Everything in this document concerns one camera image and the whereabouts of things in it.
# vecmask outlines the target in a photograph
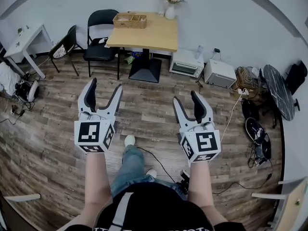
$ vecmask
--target white sneaker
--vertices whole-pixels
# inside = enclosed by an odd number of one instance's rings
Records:
[[[133,136],[133,135],[126,136],[126,138],[124,140],[125,147],[127,147],[129,144],[135,145],[135,142],[136,142],[135,136]]]
[[[150,169],[148,172],[146,172],[147,175],[151,175],[153,178],[156,179],[157,177],[157,172],[154,169]]]

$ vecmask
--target jeans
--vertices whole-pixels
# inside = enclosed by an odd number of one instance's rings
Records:
[[[164,180],[157,180],[151,175],[145,175],[142,151],[137,149],[134,145],[128,145],[123,153],[122,166],[111,185],[112,197],[117,196],[130,185],[140,182],[156,182],[170,187],[175,190],[183,200],[187,200],[186,195],[180,189],[180,185]]]

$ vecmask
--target white appliance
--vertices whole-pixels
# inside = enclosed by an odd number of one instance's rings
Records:
[[[204,68],[202,54],[195,59],[192,51],[178,49],[170,61],[170,72],[198,78]]]
[[[236,81],[234,67],[210,59],[204,68],[204,82],[206,84],[229,88]]]

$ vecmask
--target white cloth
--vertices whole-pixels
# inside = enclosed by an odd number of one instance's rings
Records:
[[[1,87],[10,96],[15,93],[15,84],[20,81],[20,76],[6,63],[0,63],[0,90]]]

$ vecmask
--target white strap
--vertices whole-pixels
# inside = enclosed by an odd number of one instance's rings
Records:
[[[112,225],[110,226],[109,231],[121,231],[122,230],[128,202],[132,194],[133,192],[132,193],[127,192],[122,197],[119,205],[117,206],[117,209],[115,212],[116,213],[115,218],[112,221]]]

